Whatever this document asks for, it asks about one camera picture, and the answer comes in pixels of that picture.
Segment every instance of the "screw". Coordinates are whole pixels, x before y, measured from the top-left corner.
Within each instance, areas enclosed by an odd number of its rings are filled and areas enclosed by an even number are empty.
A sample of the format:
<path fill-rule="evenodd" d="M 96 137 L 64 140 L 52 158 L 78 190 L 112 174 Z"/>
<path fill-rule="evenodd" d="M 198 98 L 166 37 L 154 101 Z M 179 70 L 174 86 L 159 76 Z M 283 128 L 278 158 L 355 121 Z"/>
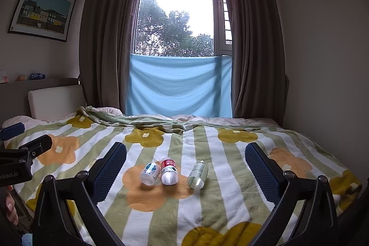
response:
<path fill-rule="evenodd" d="M 288 178 L 294 178 L 296 174 L 294 174 L 291 170 L 285 171 L 285 176 Z"/>
<path fill-rule="evenodd" d="M 77 173 L 77 178 L 84 178 L 87 175 L 88 175 L 88 172 L 86 170 L 83 170 Z"/>
<path fill-rule="evenodd" d="M 51 181 L 52 179 L 53 179 L 53 176 L 50 174 L 50 175 L 45 177 L 44 181 L 48 182 L 48 181 Z"/>
<path fill-rule="evenodd" d="M 328 178 L 327 178 L 327 177 L 325 177 L 324 175 L 319 176 L 319 180 L 320 180 L 322 183 L 326 183 L 326 182 L 328 182 Z"/>

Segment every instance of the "blue cloth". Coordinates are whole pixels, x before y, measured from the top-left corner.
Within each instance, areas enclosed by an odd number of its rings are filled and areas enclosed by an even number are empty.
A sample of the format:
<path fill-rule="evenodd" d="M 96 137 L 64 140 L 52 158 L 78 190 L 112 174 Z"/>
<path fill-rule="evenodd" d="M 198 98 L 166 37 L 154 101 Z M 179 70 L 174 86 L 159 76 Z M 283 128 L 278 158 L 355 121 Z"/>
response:
<path fill-rule="evenodd" d="M 32 234 L 24 234 L 22 236 L 22 245 L 23 246 L 32 246 Z"/>
<path fill-rule="evenodd" d="M 231 57 L 131 54 L 126 115 L 232 117 Z"/>

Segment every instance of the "wall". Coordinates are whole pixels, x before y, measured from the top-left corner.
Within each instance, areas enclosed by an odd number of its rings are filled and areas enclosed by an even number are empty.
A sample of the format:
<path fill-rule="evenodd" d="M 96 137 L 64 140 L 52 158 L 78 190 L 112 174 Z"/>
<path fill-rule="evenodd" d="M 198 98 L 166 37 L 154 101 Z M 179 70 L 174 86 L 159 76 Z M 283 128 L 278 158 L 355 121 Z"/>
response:
<path fill-rule="evenodd" d="M 369 0 L 277 0 L 290 80 L 284 126 L 314 139 L 366 185 Z"/>
<path fill-rule="evenodd" d="M 76 0 L 67 42 L 39 37 L 8 34 L 18 0 L 0 0 L 0 70 L 10 81 L 19 74 L 45 73 L 48 77 L 79 75 L 79 28 L 84 0 Z"/>

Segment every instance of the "brown curtain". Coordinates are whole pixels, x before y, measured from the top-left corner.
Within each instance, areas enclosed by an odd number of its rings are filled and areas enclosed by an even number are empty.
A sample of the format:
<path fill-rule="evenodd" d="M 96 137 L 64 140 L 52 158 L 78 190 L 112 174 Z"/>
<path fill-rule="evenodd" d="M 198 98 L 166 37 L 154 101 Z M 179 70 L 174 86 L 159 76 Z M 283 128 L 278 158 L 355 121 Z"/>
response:
<path fill-rule="evenodd" d="M 88 105 L 125 112 L 137 3 L 138 0 L 85 1 L 79 68 Z"/>
<path fill-rule="evenodd" d="M 275 0 L 226 0 L 232 30 L 233 118 L 283 123 L 285 54 Z"/>

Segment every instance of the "clear bottle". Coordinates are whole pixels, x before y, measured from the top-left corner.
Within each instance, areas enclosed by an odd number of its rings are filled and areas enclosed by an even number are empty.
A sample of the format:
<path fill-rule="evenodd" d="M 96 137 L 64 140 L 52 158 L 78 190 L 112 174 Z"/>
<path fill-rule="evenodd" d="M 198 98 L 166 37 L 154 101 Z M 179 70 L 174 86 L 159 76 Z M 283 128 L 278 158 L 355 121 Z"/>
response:
<path fill-rule="evenodd" d="M 160 166 L 156 163 L 149 163 L 140 173 L 140 180 L 145 185 L 154 185 L 160 174 Z"/>
<path fill-rule="evenodd" d="M 178 171 L 176 162 L 170 157 L 164 157 L 161 163 L 162 183 L 164 185 L 174 185 L 178 183 Z"/>
<path fill-rule="evenodd" d="M 187 185 L 192 189 L 201 189 L 205 184 L 205 179 L 209 171 L 209 166 L 204 160 L 197 161 L 187 179 Z"/>

